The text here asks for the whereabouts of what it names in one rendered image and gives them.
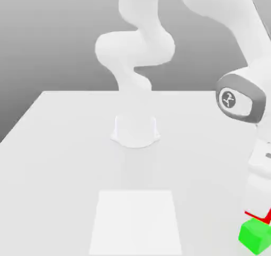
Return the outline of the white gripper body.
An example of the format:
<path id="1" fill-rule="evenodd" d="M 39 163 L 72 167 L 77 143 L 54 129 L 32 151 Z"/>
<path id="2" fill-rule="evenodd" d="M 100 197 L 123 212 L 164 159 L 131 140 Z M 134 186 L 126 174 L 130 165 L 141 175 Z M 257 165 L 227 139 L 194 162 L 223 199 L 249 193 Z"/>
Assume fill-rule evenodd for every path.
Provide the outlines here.
<path id="1" fill-rule="evenodd" d="M 243 206 L 256 217 L 267 216 L 271 209 L 271 164 L 249 167 Z"/>

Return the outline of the small red cube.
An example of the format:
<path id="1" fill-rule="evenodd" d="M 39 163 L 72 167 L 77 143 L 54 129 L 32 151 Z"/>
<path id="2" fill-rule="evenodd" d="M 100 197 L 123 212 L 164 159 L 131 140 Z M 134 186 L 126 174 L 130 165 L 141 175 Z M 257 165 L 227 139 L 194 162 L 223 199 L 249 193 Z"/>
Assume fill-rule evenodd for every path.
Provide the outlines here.
<path id="1" fill-rule="evenodd" d="M 252 217 L 252 218 L 254 218 L 254 219 L 256 219 L 256 220 L 258 220 L 258 221 L 261 221 L 261 222 L 263 222 L 263 223 L 265 223 L 267 225 L 269 225 L 271 223 L 271 208 L 268 211 L 267 215 L 265 217 L 263 217 L 263 218 L 258 217 L 256 215 L 253 215 L 252 213 L 249 213 L 247 211 L 245 211 L 245 214 Z"/>

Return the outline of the small green cube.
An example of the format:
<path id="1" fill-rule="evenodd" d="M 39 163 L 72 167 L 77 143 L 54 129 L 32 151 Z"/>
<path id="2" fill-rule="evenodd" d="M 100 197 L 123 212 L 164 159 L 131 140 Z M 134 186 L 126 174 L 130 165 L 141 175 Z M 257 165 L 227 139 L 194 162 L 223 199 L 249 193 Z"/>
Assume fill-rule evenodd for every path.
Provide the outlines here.
<path id="1" fill-rule="evenodd" d="M 253 254 L 259 255 L 271 246 L 271 226 L 251 218 L 242 224 L 238 240 Z"/>

